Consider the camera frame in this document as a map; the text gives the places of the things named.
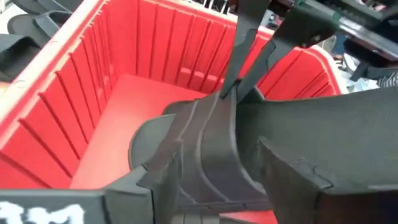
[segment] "red plastic crate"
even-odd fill
[[[143,122],[222,85],[236,22],[220,16],[163,0],[84,1],[1,97],[0,189],[97,189],[126,174]],[[241,75],[271,35],[257,36]],[[340,94],[330,60],[295,49],[259,88],[272,100]],[[272,212],[232,216],[275,223]]]

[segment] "white label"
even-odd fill
[[[80,205],[68,205],[61,210],[48,212],[46,208],[34,207],[27,210],[10,202],[0,202],[0,220],[7,224],[84,224],[84,213]]]

